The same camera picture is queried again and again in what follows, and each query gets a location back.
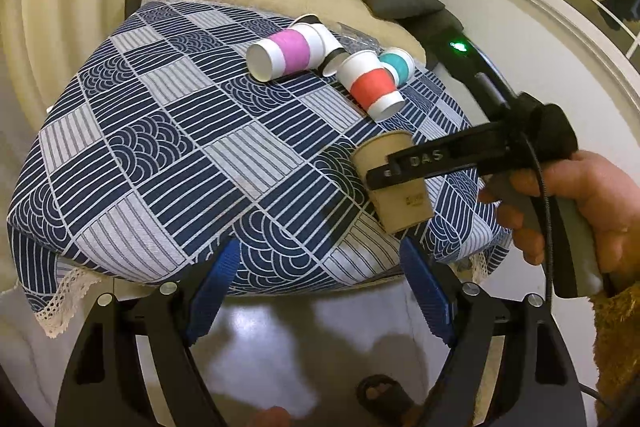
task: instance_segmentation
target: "sleeve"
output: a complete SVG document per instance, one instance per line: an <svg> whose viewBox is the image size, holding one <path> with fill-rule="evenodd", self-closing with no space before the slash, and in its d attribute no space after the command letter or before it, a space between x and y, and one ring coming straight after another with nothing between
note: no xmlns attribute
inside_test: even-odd
<svg viewBox="0 0 640 427"><path fill-rule="evenodd" d="M640 370L640 282L607 298L591 298L595 313L596 341L593 354L600 371L598 391L615 403ZM597 405L598 416L606 411Z"/></svg>

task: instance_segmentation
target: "floor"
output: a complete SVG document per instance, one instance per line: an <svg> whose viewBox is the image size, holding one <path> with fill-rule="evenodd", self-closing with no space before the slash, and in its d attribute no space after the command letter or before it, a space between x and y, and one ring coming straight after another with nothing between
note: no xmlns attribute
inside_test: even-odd
<svg viewBox="0 0 640 427"><path fill-rule="evenodd" d="M522 299L542 292L542 270L513 251L485 281L492 295ZM54 423L54 404L82 316L100 293L95 287L68 331L47 339L18 291L0 299L0 363L44 426ZM116 295L140 290L116 282ZM556 319L577 367L594 386L591 355L593 314L585 301L554 304ZM158 421L173 425L155 375L145 337L139 337L145 380ZM399 380L416 401L434 384L448 349L428 330L404 281L318 297L228 299L209 334L192 348L214 400L232 427L242 427L255 410L279 405L295 426L372 426L354 399L357 382L374 373ZM593 404L586 398L590 426Z"/></svg>

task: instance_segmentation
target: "person's hand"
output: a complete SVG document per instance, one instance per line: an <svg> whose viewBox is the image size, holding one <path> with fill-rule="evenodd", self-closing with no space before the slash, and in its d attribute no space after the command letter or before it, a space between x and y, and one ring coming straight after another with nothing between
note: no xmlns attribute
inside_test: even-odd
<svg viewBox="0 0 640 427"><path fill-rule="evenodd" d="M619 289L640 280L640 187L628 174L599 154L578 151L570 160L546 166L543 178L549 196L576 200L593 228L600 271L611 274ZM540 195L533 171L514 172L510 179L518 192ZM478 199L497 201L486 189ZM523 213L502 203L496 217L500 225L513 229L513 243L526 261L541 264L545 239L540 232L523 228Z"/></svg>
<svg viewBox="0 0 640 427"><path fill-rule="evenodd" d="M291 415L282 407L257 412L247 427L290 427Z"/></svg>

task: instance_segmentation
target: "blue gripper pad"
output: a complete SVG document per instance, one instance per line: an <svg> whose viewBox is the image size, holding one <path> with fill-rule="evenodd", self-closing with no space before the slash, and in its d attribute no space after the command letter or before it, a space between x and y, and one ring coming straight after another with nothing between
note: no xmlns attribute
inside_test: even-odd
<svg viewBox="0 0 640 427"><path fill-rule="evenodd" d="M400 266L431 333L451 346L455 341L451 304L429 270L421 250L409 237L400 243Z"/></svg>
<svg viewBox="0 0 640 427"><path fill-rule="evenodd" d="M209 333L240 264L240 242L231 239L218 255L198 293L191 300L190 322L185 331L187 346Z"/></svg>

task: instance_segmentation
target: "blue and white tablecloth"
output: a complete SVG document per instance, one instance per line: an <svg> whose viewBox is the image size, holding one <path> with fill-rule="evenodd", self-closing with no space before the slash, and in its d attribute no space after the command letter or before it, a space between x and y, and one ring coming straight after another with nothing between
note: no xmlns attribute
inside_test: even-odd
<svg viewBox="0 0 640 427"><path fill-rule="evenodd" d="M123 279L179 279L220 238L241 241L233 293L336 289L398 264L415 234L440 261L503 259L508 232L476 201L474 170L428 180L435 216L395 237L350 163L372 136L415 142L468 121L418 68L404 109L374 123L334 77L269 84L244 55L290 19L203 2L151 2L87 60L49 113L9 209L20 281L46 307L69 264Z"/></svg>

